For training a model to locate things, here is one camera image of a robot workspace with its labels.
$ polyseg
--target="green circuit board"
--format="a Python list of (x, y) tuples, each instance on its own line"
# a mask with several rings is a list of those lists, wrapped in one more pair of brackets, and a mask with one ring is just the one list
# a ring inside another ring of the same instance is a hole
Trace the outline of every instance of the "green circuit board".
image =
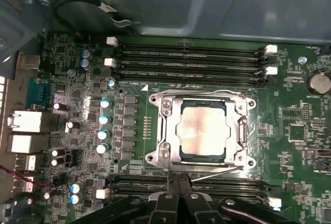
[[(206, 48), (236, 48), (257, 50), (263, 43), (219, 40), (194, 40), (159, 37), (121, 37), (126, 43), (178, 45), (192, 42)], [(93, 58), (93, 69), (86, 71), (79, 66), (81, 51), (88, 49)], [(155, 82), (117, 82), (112, 88), (107, 85), (108, 77), (101, 67), (107, 52), (105, 37), (91, 37), (89, 42), (78, 44), (66, 34), (50, 35), (42, 55), (43, 76), (50, 76), (50, 106), (54, 102), (69, 106), (61, 113), (62, 127), (51, 135), (51, 147), (79, 148), (83, 150), (82, 162), (70, 169), (47, 168), (46, 180), (58, 171), (69, 173), (68, 186), (62, 195), (44, 204), (48, 208), (46, 223), (70, 223), (100, 208), (95, 199), (95, 190), (111, 173), (130, 175), (166, 175), (164, 171), (147, 164), (144, 156), (156, 147), (158, 110), (147, 100), (148, 97), (167, 89), (218, 90), (229, 89), (242, 92), (257, 102), (249, 114), (249, 153), (257, 166), (245, 172), (231, 173), (224, 177), (264, 180), (282, 187), (282, 209), (280, 214), (301, 223), (331, 222), (331, 192), (329, 181), (330, 158), (316, 158), (309, 153), (311, 147), (330, 148), (331, 110), (330, 95), (312, 95), (306, 87), (306, 79), (316, 70), (331, 70), (329, 56), (319, 56), (319, 47), (278, 44), (277, 83), (262, 88), (234, 86), (212, 86), (198, 84), (170, 84)], [(298, 62), (299, 57), (308, 59), (306, 64)], [(67, 76), (74, 69), (76, 75)], [(126, 96), (133, 96), (136, 102), (126, 104)], [(100, 101), (108, 99), (113, 106), (100, 107)], [(117, 157), (115, 135), (104, 142), (110, 150), (99, 155), (96, 146), (100, 143), (96, 134), (105, 129), (115, 134), (123, 129), (117, 125), (124, 107), (135, 109), (134, 148), (126, 156)], [(106, 125), (98, 122), (101, 115), (110, 116), (113, 121)], [(64, 133), (65, 121), (81, 122), (81, 128)], [(69, 203), (69, 186), (75, 182), (92, 180), (85, 185), (82, 205)]]

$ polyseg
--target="motherboard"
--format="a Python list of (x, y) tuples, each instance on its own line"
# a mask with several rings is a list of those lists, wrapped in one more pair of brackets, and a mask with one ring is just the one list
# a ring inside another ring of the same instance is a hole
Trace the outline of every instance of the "motherboard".
[(259, 202), (272, 189), (280, 215), (331, 223), (330, 70), (316, 46), (50, 34), (26, 100), (58, 116), (43, 182), (63, 183), (42, 191), (44, 222), (148, 198), (169, 171), (239, 166), (193, 190)]

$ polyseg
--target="white connector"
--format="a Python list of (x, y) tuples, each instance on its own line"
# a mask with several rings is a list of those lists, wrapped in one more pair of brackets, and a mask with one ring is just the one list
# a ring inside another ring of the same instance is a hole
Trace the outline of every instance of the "white connector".
[(103, 64), (108, 67), (116, 67), (116, 60), (114, 58), (105, 58)]
[(107, 37), (106, 44), (109, 46), (118, 46), (118, 41), (116, 37)]
[(277, 52), (278, 52), (278, 47), (275, 44), (269, 44), (264, 49), (265, 54), (274, 54)]
[(268, 66), (265, 68), (265, 74), (270, 75), (277, 75), (278, 74), (278, 67)]
[(281, 199), (276, 197), (268, 197), (268, 204), (275, 211), (280, 211), (281, 208)]
[(109, 195), (110, 189), (97, 189), (95, 197), (97, 199), (106, 199)]

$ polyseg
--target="red wire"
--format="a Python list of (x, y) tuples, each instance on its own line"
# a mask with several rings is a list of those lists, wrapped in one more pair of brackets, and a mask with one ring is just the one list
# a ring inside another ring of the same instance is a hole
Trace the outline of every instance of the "red wire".
[(32, 183), (34, 186), (39, 186), (39, 187), (43, 187), (43, 188), (54, 188), (53, 185), (51, 184), (37, 184), (36, 182), (33, 182), (31, 179), (25, 177), (25, 176), (22, 176), (21, 174), (17, 173), (16, 171), (13, 171), (13, 170), (10, 170), (4, 166), (1, 166), (0, 165), (0, 169), (6, 171), (7, 173), (10, 173), (13, 175), (13, 177), (15, 178), (19, 178), (19, 179), (22, 179), (28, 183)]

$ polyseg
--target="cpu socket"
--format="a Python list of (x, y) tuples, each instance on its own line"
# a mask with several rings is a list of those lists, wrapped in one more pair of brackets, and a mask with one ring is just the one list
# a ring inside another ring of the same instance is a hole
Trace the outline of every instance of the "cpu socket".
[(166, 171), (222, 172), (255, 167), (247, 155), (248, 111), (256, 102), (232, 91), (170, 89), (150, 95), (158, 107), (156, 150), (146, 161)]

